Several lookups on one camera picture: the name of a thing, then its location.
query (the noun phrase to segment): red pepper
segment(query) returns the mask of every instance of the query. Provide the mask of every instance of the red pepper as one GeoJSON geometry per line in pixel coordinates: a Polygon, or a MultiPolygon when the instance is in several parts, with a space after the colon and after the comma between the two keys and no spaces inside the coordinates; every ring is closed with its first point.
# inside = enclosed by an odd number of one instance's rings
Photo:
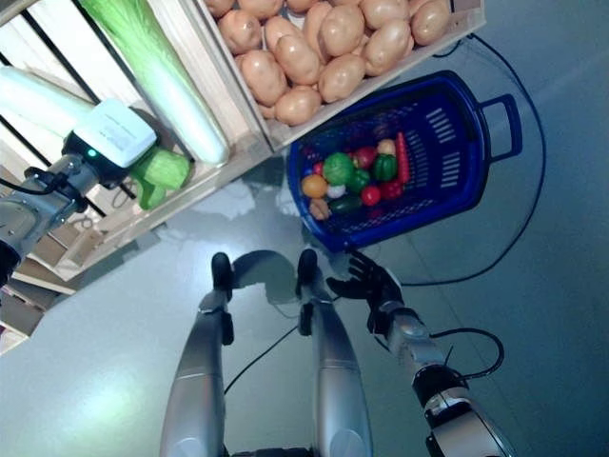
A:
{"type": "Polygon", "coordinates": [[[398,179],[402,184],[410,181],[410,164],[408,161],[408,146],[401,131],[396,138],[396,158],[398,159],[398,179]]]}
{"type": "Polygon", "coordinates": [[[395,200],[403,194],[403,184],[399,178],[396,178],[387,183],[381,183],[379,185],[381,196],[384,200],[395,200]]]}

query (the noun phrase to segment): wooden crate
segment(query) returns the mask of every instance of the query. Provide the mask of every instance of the wooden crate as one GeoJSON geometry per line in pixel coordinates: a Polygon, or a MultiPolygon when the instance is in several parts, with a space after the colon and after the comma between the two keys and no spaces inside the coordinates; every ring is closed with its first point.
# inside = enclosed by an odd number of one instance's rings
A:
{"type": "MultiPolygon", "coordinates": [[[[196,162],[187,185],[151,211],[141,210],[121,189],[96,187],[87,195],[93,207],[72,216],[64,228],[43,238],[15,272],[22,281],[73,292],[77,285],[70,281],[72,278],[272,153],[262,126],[229,69],[214,66],[219,51],[191,25],[182,4],[177,0],[149,3],[197,89],[210,106],[218,108],[217,118],[231,148],[230,159],[220,168],[196,162]]],[[[124,62],[112,57],[72,1],[3,1],[0,8],[0,53],[5,63],[37,74],[88,101],[113,97],[153,115],[145,96],[122,67],[124,62]]],[[[18,182],[27,167],[45,168],[60,157],[62,138],[9,112],[0,114],[4,117],[0,124],[0,165],[5,179],[18,182]]],[[[171,137],[160,124],[154,127],[162,130],[163,138],[171,137]]],[[[182,152],[172,144],[164,146],[182,152]]]]}
{"type": "MultiPolygon", "coordinates": [[[[77,288],[76,283],[69,281],[96,262],[205,198],[265,160],[273,150],[289,145],[399,73],[481,27],[485,21],[483,0],[453,0],[455,12],[442,40],[413,51],[394,70],[365,80],[347,100],[324,106],[311,121],[290,128],[262,118],[202,1],[148,2],[197,89],[215,108],[231,146],[231,157],[221,168],[197,162],[188,184],[151,211],[141,210],[123,189],[94,189],[88,194],[94,207],[85,214],[73,216],[62,232],[45,237],[24,264],[30,274],[35,267],[47,268],[47,273],[57,279],[54,282],[60,283],[55,285],[56,290],[77,288]]],[[[75,0],[0,0],[0,53],[5,60],[89,101],[118,98],[153,115],[137,83],[129,78],[128,67],[120,55],[114,52],[113,56],[103,41],[77,9],[75,0]]],[[[26,167],[42,168],[46,161],[59,157],[61,138],[9,113],[0,114],[6,118],[5,123],[0,124],[0,164],[6,172],[22,176],[26,167]]],[[[170,137],[163,130],[161,136],[170,137]]],[[[174,145],[165,146],[180,151],[174,145]]],[[[19,279],[32,281],[27,275],[19,279]]]]}

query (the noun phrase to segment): red tomato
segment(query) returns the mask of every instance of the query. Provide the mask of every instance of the red tomato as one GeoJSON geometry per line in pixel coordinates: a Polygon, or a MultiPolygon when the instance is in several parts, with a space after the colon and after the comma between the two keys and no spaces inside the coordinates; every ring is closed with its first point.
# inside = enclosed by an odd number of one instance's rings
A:
{"type": "Polygon", "coordinates": [[[318,162],[313,166],[313,174],[324,174],[324,162],[318,162]]]}
{"type": "Polygon", "coordinates": [[[366,186],[360,194],[362,203],[367,207],[373,207],[381,201],[381,191],[376,186],[366,186]]]}

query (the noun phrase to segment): toy fruit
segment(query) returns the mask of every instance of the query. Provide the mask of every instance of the toy fruit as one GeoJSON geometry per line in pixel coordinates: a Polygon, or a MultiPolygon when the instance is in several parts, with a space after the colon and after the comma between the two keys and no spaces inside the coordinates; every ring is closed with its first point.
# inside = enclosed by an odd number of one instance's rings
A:
{"type": "Polygon", "coordinates": [[[360,196],[362,203],[367,207],[373,207],[381,201],[381,191],[376,186],[366,186],[360,196]]]}
{"type": "Polygon", "coordinates": [[[395,155],[379,154],[372,166],[372,175],[379,181],[391,181],[398,171],[395,155]]]}
{"type": "Polygon", "coordinates": [[[330,217],[330,208],[327,206],[325,200],[321,198],[313,198],[310,205],[308,206],[308,212],[317,221],[325,221],[330,217]]]}
{"type": "Polygon", "coordinates": [[[310,198],[322,198],[327,192],[327,182],[319,174],[309,174],[301,182],[303,194],[310,198]]]}
{"type": "Polygon", "coordinates": [[[313,165],[313,172],[315,174],[319,174],[320,176],[324,174],[324,162],[317,162],[313,165]]]}
{"type": "Polygon", "coordinates": [[[369,169],[377,158],[377,150],[372,146],[364,146],[355,151],[353,158],[358,169],[369,169]]]}
{"type": "Polygon", "coordinates": [[[360,193],[370,182],[370,173],[365,169],[356,169],[346,183],[346,188],[353,193],[360,193]]]}
{"type": "Polygon", "coordinates": [[[327,192],[325,193],[328,198],[341,198],[346,192],[344,185],[342,186],[328,186],[327,192]]]}
{"type": "Polygon", "coordinates": [[[377,145],[377,151],[379,154],[396,155],[396,144],[390,139],[381,140],[377,145]]]}
{"type": "Polygon", "coordinates": [[[399,179],[394,179],[379,186],[381,196],[384,200],[395,200],[403,194],[403,185],[399,179]]]}

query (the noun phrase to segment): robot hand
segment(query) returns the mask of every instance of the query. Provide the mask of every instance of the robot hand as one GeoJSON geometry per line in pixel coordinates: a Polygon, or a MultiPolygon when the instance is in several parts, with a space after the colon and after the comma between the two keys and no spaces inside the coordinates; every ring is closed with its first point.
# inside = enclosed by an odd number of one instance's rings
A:
{"type": "Polygon", "coordinates": [[[365,299],[370,306],[368,330],[386,334],[389,321],[384,307],[391,303],[403,306],[402,289],[387,269],[358,251],[354,250],[351,255],[349,273],[353,277],[348,281],[328,278],[326,282],[337,295],[365,299]]]}

